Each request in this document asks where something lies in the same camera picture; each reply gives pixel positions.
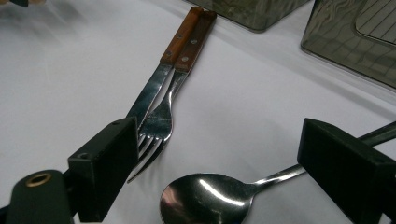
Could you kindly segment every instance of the stainless steel cutlery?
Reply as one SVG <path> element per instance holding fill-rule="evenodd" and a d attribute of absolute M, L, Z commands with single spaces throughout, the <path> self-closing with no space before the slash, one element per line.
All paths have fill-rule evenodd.
<path fill-rule="evenodd" d="M 191 32 L 194 30 L 195 25 L 198 22 L 199 16 L 204 10 L 200 7 L 192 7 L 190 12 L 187 14 L 184 21 L 178 28 L 175 36 L 171 43 L 166 49 L 165 53 L 160 59 L 155 72 L 152 74 L 148 83 L 137 96 L 134 105 L 128 112 L 126 117 L 136 117 L 137 130 L 140 129 L 143 120 L 151 108 L 158 92 L 160 91 L 163 83 L 165 82 L 169 72 L 172 71 L 178 55 L 183 50 L 186 42 L 189 40 Z"/>
<path fill-rule="evenodd" d="M 131 109 L 133 112 L 130 111 L 128 114 L 131 116 L 137 114 L 140 116 L 138 123 L 143 123 L 141 126 L 139 125 L 138 129 L 140 152 L 138 164 L 143 165 L 141 168 L 136 167 L 134 169 L 131 178 L 128 180 L 128 183 L 145 171 L 161 154 L 169 142 L 169 138 L 173 130 L 172 102 L 177 95 L 177 91 L 180 89 L 184 80 L 189 75 L 216 17 L 217 14 L 212 11 L 205 11 L 201 13 L 188 42 L 177 58 L 175 64 L 175 73 L 173 74 L 168 90 L 160 104 L 148 115 L 146 119 L 144 119 L 146 114 L 143 115 L 143 111 L 146 109 L 148 110 L 150 106 L 148 104 L 148 100 L 145 100 L 144 94 L 147 92 L 150 103 L 152 103 L 159 90 L 159 88 L 148 87 L 148 89 L 143 90 L 138 97 L 138 100 L 141 100 L 143 103 L 136 101 L 135 104 L 138 106 L 136 108 L 133 106 L 133 109 Z"/>

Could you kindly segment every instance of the metal ring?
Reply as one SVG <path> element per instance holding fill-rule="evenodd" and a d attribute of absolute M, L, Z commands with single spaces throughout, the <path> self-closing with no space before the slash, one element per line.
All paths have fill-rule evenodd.
<path fill-rule="evenodd" d="M 50 178 L 51 178 L 51 174 L 49 173 L 34 175 L 26 181 L 26 186 L 29 188 L 34 188 L 47 183 L 50 180 Z"/>

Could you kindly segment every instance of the knife blade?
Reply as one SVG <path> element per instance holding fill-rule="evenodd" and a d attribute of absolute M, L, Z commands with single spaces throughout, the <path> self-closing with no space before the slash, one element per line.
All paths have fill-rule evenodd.
<path fill-rule="evenodd" d="M 189 39 L 203 11 L 204 10 L 200 7 L 192 7 L 190 9 L 168 48 L 163 53 L 157 69 L 154 71 L 151 78 L 148 80 L 148 83 L 137 96 L 136 101 L 129 110 L 126 117 L 136 117 L 137 130 L 140 130 L 143 120 L 148 114 L 154 99 L 157 97 L 157 94 L 169 72 L 173 69 L 178 55 L 183 50 L 184 45 Z"/>

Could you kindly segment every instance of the fork handle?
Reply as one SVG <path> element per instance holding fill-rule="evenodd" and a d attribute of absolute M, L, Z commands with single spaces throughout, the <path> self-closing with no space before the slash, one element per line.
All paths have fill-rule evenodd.
<path fill-rule="evenodd" d="M 160 59 L 160 63 L 174 65 L 180 52 L 183 50 L 184 45 L 189 39 L 190 34 L 194 30 L 194 27 L 198 23 L 201 13 L 204 11 L 201 7 L 192 7 L 187 14 L 184 21 L 178 28 L 175 36 L 169 44 L 163 56 Z"/>
<path fill-rule="evenodd" d="M 177 58 L 175 64 L 175 69 L 177 71 L 185 73 L 190 72 L 216 17 L 217 14 L 214 11 L 206 11 L 202 13 L 189 41 L 186 43 L 186 46 Z"/>

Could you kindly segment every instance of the fork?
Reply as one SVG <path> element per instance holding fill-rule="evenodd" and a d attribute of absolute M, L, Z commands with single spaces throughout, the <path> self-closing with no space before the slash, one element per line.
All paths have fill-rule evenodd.
<path fill-rule="evenodd" d="M 128 179 L 128 183 L 145 171 L 168 144 L 173 131 L 172 102 L 177 95 L 177 91 L 189 75 L 216 17 L 217 14 L 213 11 L 202 13 L 200 20 L 198 20 L 190 36 L 190 40 L 177 58 L 175 73 L 172 76 L 165 96 L 158 106 L 148 115 L 140 129 L 138 143 L 140 156 L 138 165 L 145 160 L 150 152 L 153 153 L 140 170 L 136 170 L 134 175 Z"/>

